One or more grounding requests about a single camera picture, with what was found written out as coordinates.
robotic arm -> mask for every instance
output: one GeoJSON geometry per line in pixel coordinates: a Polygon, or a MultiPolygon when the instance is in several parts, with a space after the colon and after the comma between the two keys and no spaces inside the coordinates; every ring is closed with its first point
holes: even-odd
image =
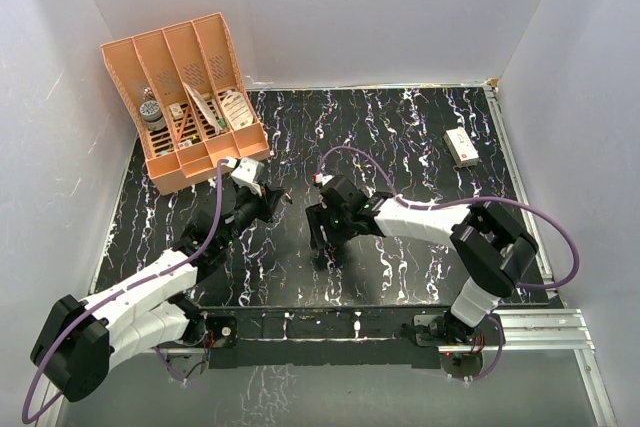
{"type": "Polygon", "coordinates": [[[203,244],[213,223],[211,206],[205,205],[182,238],[153,264],[104,292],[80,301],[67,295],[54,304],[31,352],[37,366],[73,321],[114,292],[124,291],[81,322],[47,364],[45,375],[69,401],[88,396],[111,369],[144,350],[177,340],[197,343],[202,337],[204,318],[183,292],[215,272],[226,260],[229,244],[256,219],[270,222],[285,193],[261,180],[264,164],[258,161],[229,158],[227,166],[233,169],[233,188],[223,189],[218,228],[197,259],[162,274],[203,244]]]}
{"type": "Polygon", "coordinates": [[[451,309],[423,332],[433,338],[469,342],[500,299],[515,291],[538,252],[535,239],[496,203],[411,210],[390,193],[369,197],[342,175],[316,174],[313,181],[322,197],[306,209],[314,249],[377,235],[412,237],[458,252],[470,278],[451,309]]]}

black marble table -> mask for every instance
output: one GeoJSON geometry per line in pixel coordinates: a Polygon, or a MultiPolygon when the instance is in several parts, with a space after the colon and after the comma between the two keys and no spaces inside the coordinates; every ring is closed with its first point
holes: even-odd
{"type": "MultiPolygon", "coordinates": [[[[273,224],[256,223],[231,247],[230,258],[192,292],[201,306],[335,307],[450,305],[467,273],[456,253],[407,238],[362,237],[338,253],[309,248],[304,209],[318,201],[311,185],[330,147],[358,147],[378,159],[405,198],[447,201],[478,195],[515,198],[482,88],[306,90],[252,92],[269,135],[269,182],[289,190],[273,224]],[[459,169],[443,134],[464,127],[480,163],[459,169]]],[[[366,159],[334,153],[328,173],[347,175],[370,192],[386,190],[366,159]]],[[[147,177],[140,144],[134,149],[96,291],[153,262],[214,195],[204,182],[161,196],[147,177]]],[[[541,283],[533,265],[526,282],[541,283]]],[[[546,304],[543,290],[520,290],[514,304],[546,304]]]]}

tabletop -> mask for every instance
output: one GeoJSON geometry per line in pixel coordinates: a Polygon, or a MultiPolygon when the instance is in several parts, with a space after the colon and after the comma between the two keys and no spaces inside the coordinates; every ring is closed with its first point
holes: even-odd
{"type": "MultiPolygon", "coordinates": [[[[203,307],[450,305],[468,278],[446,247],[408,238],[359,237],[337,252],[309,247],[305,207],[317,203],[311,183],[331,147],[371,154],[407,199],[444,202],[478,195],[516,198],[482,87],[334,89],[250,92],[269,136],[268,182],[289,192],[272,224],[256,222],[230,247],[229,259],[196,286],[203,307]],[[480,162],[458,168],[443,139],[461,126],[480,162]]],[[[369,193],[388,190],[359,156],[336,152],[327,173],[341,173],[369,193]]],[[[162,196],[147,176],[137,142],[97,276],[101,291],[153,262],[215,195],[203,182],[162,196]]],[[[516,215],[522,221],[520,213],[516,215]]],[[[542,283],[532,265],[524,282],[542,283]]],[[[544,290],[519,289],[506,303],[546,304],[544,290]]]]}

gray floor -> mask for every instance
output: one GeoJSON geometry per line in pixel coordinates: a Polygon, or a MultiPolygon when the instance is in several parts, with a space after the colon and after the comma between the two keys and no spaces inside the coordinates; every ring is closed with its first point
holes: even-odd
{"type": "Polygon", "coordinates": [[[403,366],[257,367],[207,371],[182,388],[152,354],[116,368],[58,427],[593,426],[572,351],[505,352],[465,387],[403,366]]]}

box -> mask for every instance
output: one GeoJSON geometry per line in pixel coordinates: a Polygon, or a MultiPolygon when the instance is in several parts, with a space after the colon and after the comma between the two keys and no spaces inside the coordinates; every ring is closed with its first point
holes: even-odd
{"type": "Polygon", "coordinates": [[[447,130],[444,134],[444,141],[458,167],[470,167],[478,163],[478,151],[462,127],[447,130]]]}
{"type": "Polygon", "coordinates": [[[247,97],[229,28],[220,13],[105,44],[102,53],[138,130],[149,177],[161,194],[215,177],[215,166],[224,157],[269,157],[264,127],[247,97]],[[218,110],[224,92],[237,90],[250,106],[254,122],[234,130],[227,120],[226,130],[216,134],[183,82],[210,106],[215,102],[218,110]],[[166,128],[152,131],[140,115],[150,93],[160,105],[166,128]],[[182,118],[175,115],[173,104],[182,109],[182,118]],[[187,110],[191,113],[182,128],[187,110]]]}

